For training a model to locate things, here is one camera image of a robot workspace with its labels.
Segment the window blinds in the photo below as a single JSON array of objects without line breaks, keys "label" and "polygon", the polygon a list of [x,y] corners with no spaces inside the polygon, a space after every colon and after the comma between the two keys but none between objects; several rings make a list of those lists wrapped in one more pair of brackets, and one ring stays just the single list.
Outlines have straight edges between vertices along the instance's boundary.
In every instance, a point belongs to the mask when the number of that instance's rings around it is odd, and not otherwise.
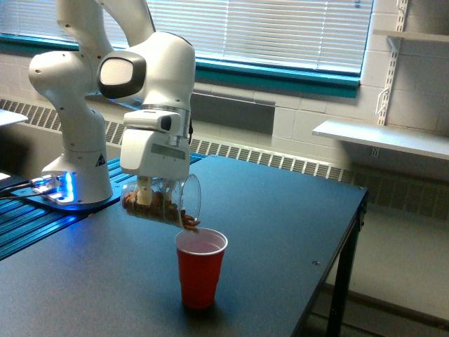
[{"label": "window blinds", "polygon": [[[3,0],[0,32],[71,40],[55,0]],[[149,0],[157,30],[183,36],[200,58],[360,73],[373,0]],[[126,46],[105,15],[108,36]]]}]

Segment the red plastic cup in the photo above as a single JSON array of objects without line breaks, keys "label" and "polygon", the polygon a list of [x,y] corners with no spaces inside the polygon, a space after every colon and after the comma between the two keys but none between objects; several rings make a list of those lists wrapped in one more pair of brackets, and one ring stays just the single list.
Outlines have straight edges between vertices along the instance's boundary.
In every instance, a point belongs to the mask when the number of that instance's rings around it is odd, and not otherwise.
[{"label": "red plastic cup", "polygon": [[182,302],[192,309],[213,304],[227,238],[216,230],[198,228],[176,235]]}]

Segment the window frame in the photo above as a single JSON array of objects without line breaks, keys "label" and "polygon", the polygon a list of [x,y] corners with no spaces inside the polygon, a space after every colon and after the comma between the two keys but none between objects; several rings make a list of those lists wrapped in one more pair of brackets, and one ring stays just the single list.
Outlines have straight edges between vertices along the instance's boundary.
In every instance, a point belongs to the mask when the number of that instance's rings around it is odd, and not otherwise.
[{"label": "window frame", "polygon": [[[13,48],[28,47],[31,53],[35,53],[36,49],[37,53],[78,50],[75,42],[3,33],[0,33],[0,44]],[[196,81],[291,95],[315,93],[355,98],[360,86],[360,74],[331,74],[197,58]]]}]

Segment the table leg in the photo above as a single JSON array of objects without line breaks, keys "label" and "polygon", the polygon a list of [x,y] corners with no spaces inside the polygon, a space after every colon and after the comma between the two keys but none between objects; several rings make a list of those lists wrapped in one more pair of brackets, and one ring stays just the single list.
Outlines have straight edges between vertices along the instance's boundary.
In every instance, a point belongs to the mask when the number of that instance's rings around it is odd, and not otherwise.
[{"label": "table leg", "polygon": [[358,232],[361,227],[361,216],[357,216],[355,221],[356,223],[343,246],[338,261],[337,276],[335,278],[332,304],[330,306],[327,337],[338,337],[342,327],[344,306],[346,305],[349,290],[349,281],[351,279],[352,265],[356,253]]}]

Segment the white shelf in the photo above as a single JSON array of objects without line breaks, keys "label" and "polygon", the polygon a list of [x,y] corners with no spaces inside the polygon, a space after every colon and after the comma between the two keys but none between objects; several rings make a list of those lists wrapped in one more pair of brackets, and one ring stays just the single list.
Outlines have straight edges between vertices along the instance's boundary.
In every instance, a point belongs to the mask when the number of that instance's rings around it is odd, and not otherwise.
[{"label": "white shelf", "polygon": [[328,120],[317,126],[312,133],[315,136],[351,143],[449,159],[449,138],[419,131],[354,121]]},{"label": "white shelf", "polygon": [[413,33],[413,32],[396,32],[394,30],[381,30],[381,29],[374,29],[373,33],[375,35],[385,35],[387,37],[395,37],[395,38],[401,38],[401,39],[405,39],[405,40],[448,42],[449,43],[449,35],[436,35],[436,34],[424,34],[424,33]]},{"label": "white shelf", "polygon": [[0,109],[0,126],[20,123],[21,121],[27,120],[28,118],[23,114],[16,114],[15,112]]}]

